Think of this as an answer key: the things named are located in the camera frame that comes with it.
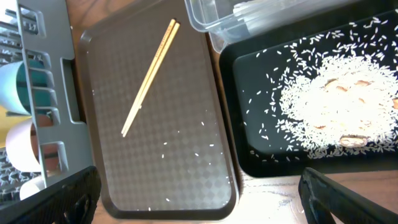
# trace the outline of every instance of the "pile of rice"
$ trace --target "pile of rice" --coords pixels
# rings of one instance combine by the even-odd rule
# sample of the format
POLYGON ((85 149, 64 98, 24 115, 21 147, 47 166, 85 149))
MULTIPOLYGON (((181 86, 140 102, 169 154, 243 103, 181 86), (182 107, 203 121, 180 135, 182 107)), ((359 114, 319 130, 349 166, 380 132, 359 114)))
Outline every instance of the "pile of rice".
POLYGON ((281 130, 311 151, 330 145, 341 150, 343 136, 393 142, 398 118, 395 70, 380 67, 370 57, 334 56, 325 57, 317 72, 314 79, 296 75, 282 89, 280 106, 288 119, 281 130))

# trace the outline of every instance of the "chopsticks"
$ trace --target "chopsticks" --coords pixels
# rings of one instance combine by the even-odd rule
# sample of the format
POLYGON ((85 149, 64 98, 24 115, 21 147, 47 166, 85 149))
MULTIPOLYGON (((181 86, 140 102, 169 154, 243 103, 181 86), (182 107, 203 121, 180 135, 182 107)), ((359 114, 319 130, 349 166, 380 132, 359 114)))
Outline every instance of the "chopsticks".
POLYGON ((139 107, 141 106, 142 102, 144 101, 144 98, 148 92, 148 89, 149 89, 150 85, 152 84, 152 81, 154 80, 157 71, 159 70, 160 66, 162 65, 163 59, 166 56, 166 53, 169 50, 170 45, 172 44, 179 27, 180 27, 180 24, 178 22, 176 22, 175 19, 172 19, 170 21, 170 24, 166 30, 166 33, 164 34, 163 39, 159 45, 159 48, 156 51, 155 57, 149 66, 149 69, 145 76, 145 79, 141 84, 141 87, 138 91, 136 99, 134 100, 134 102, 131 106, 130 113, 127 116, 126 122, 124 123, 124 126, 121 131, 121 133, 123 134, 123 137, 126 137, 127 132, 129 131, 131 124, 134 121, 134 118, 136 117, 136 115, 138 113, 139 107))

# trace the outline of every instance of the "tray rim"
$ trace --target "tray rim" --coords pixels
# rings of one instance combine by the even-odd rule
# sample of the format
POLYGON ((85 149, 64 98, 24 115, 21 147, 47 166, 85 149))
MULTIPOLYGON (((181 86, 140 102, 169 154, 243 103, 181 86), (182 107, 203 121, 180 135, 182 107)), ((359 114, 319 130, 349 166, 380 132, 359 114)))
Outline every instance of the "tray rim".
POLYGON ((91 82, 90 82, 90 69, 88 68, 88 57, 87 51, 90 46, 90 42, 102 32, 106 32, 107 25, 114 23, 114 21, 121 22, 124 19, 135 16, 136 14, 149 9, 156 4, 163 2, 163 0, 153 0, 153 1, 143 1, 138 0, 130 3, 126 7, 112 13, 105 19, 97 22, 93 26, 87 28, 83 31, 83 34, 80 37, 80 41, 78 43, 78 72, 81 77, 81 98, 83 102, 83 106, 85 107, 85 115, 86 122, 89 129, 90 141, 91 141, 91 153, 94 158, 95 166, 98 169, 99 176, 102 181, 102 189, 101 189, 101 200, 106 211, 114 218, 120 219, 133 219, 133 220, 194 220, 194 221, 212 221, 212 220, 223 220, 227 218, 232 211, 238 206, 239 200, 239 192, 235 174, 234 163, 231 158, 231 146, 229 145, 227 138, 227 129, 224 125, 223 114, 221 112, 221 105, 218 101, 218 92, 216 89, 215 76, 213 74, 213 69, 211 66, 210 53, 208 50, 208 43, 206 41, 205 34, 201 35, 201 46, 205 52, 205 63, 208 74, 208 79, 210 82, 210 88, 212 91, 213 102, 215 106, 215 113, 219 124, 220 129, 220 138, 223 143, 223 152, 224 158, 226 162, 226 168, 228 171, 228 175, 231 182, 231 198, 229 202, 220 209, 211 209, 211 210, 163 210, 163 211, 125 211, 120 210, 111 200, 108 182, 105 174, 105 167, 102 155, 102 148, 100 143, 100 136, 98 132, 98 125, 96 123, 96 115, 95 115, 95 106, 93 103, 93 95, 91 92, 91 82), (125 16, 124 14, 127 12, 130 13, 129 16, 125 16))
MULTIPOLYGON (((243 154, 241 151, 238 150, 239 147, 242 147, 241 139, 244 138, 244 141, 246 141, 246 133, 244 131, 244 128, 242 125, 238 127, 236 122, 238 123, 243 123, 242 119, 242 114, 240 110, 240 104, 238 100, 238 96, 236 94, 236 91, 232 90, 235 88, 235 80, 233 78, 233 66, 235 61, 247 54, 251 54, 253 52, 258 52, 260 50, 268 49, 271 47, 274 47, 276 45, 280 45, 283 43, 295 41, 299 38, 302 37, 307 37, 309 35, 316 35, 318 33, 322 33, 326 30, 330 29, 337 29, 341 26, 345 26, 348 24, 349 21, 360 21, 361 19, 365 19, 367 17, 373 16, 375 14, 382 14, 385 12, 392 11, 396 8, 398 8, 398 2, 395 2, 393 0, 388 1, 385 5, 377 5, 377 7, 367 7, 367 6, 374 6, 372 5, 371 0, 362 0, 360 2, 354 2, 349 5, 342 6, 340 8, 334 8, 331 9, 328 12, 324 12, 323 14, 316 14, 311 17, 306 17, 303 18, 302 20, 298 22, 294 22, 293 24, 288 24, 285 26, 277 27, 275 29, 269 30, 263 34, 251 37, 249 39, 246 39, 244 41, 240 41, 234 44, 231 44, 227 46, 220 55, 220 60, 219 60, 219 67, 220 67, 220 72, 221 72, 221 81, 224 87, 224 96, 226 98, 226 106, 225 106, 225 111, 228 114, 228 124, 230 125, 231 129, 231 135, 232 135, 232 141, 233 141, 233 146, 234 150, 236 153, 236 157, 238 160, 238 164, 242 171, 247 174, 248 176, 251 176, 253 178, 268 178, 268 177, 288 177, 288 176, 293 176, 293 175, 299 175, 299 174, 292 174, 289 171, 285 171, 284 169, 287 169, 286 167, 290 166, 282 166, 280 164, 269 164, 268 169, 272 170, 277 170, 278 174, 276 175, 259 175, 258 169, 264 169, 261 167, 261 165, 256 164, 255 167, 251 167, 248 164, 252 163, 253 160, 249 158, 249 153, 243 154), (345 17, 339 17, 339 14, 342 14, 341 11, 347 12, 345 17), (326 22, 328 18, 333 18, 334 22, 326 22), (323 21, 322 28, 317 29, 314 28, 316 26, 309 26, 309 24, 313 24, 314 21, 323 21), (286 35, 282 35, 285 30, 293 31, 292 35, 287 37, 286 35), (234 110, 238 111, 238 113, 233 113, 231 114, 231 106, 230 104, 237 104, 237 106, 234 106, 234 110)), ((398 159, 398 152, 395 153, 395 161, 398 159)), ((364 159, 361 159, 360 157, 357 158, 350 158, 349 161, 351 162, 352 160, 357 160, 360 163, 365 163, 363 162, 364 159)), ((320 160, 312 160, 311 164, 314 164, 315 166, 320 165, 320 160)), ((391 169, 378 169, 378 170, 396 170, 398 168, 391 168, 391 169)), ((367 171, 375 171, 374 169, 371 170, 347 170, 343 171, 344 172, 367 172, 367 171)))

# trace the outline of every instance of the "gray dish rack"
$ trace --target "gray dish rack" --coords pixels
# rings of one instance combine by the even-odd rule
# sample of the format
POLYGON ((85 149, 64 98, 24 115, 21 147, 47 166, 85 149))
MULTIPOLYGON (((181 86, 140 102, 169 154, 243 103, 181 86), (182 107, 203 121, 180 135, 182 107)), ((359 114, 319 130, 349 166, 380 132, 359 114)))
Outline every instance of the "gray dish rack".
POLYGON ((48 187, 93 165, 87 125, 80 122, 70 61, 75 58, 71 28, 65 1, 16 0, 16 11, 5 13, 16 23, 0 22, 6 31, 0 34, 1 65, 23 60, 29 94, 29 107, 39 145, 39 163, 48 187), (28 60, 40 60, 44 68, 29 66, 28 60), (30 71, 47 74, 47 86, 34 86, 30 71), (51 96, 50 106, 37 106, 34 91, 51 96), (53 126, 40 127, 38 111, 47 111, 53 126), (42 146, 56 144, 60 172, 47 175, 42 146))

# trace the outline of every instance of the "wooden table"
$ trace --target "wooden table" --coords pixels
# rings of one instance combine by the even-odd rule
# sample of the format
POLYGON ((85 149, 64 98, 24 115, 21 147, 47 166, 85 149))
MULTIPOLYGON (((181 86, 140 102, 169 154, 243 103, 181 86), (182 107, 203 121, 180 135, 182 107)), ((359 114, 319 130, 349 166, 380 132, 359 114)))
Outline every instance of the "wooden table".
MULTIPOLYGON (((77 45, 84 30, 133 1, 134 0, 66 0, 70 24, 73 27, 72 35, 75 52, 77 52, 77 45)), ((220 75, 220 70, 218 68, 219 55, 212 49, 209 50, 211 51, 215 74, 220 75)), ((80 77, 78 73, 75 80, 76 86, 79 89, 80 77)), ((327 176, 373 202, 398 213, 398 170, 355 174, 332 174, 327 176)), ((239 169, 238 179, 241 182, 239 205, 223 223, 242 223, 247 221, 251 223, 307 222, 305 215, 302 213, 303 208, 297 190, 300 179, 299 176, 256 179, 248 176, 239 169)), ((93 223, 166 222, 115 220, 108 215, 102 203, 98 202, 98 208, 93 223)))

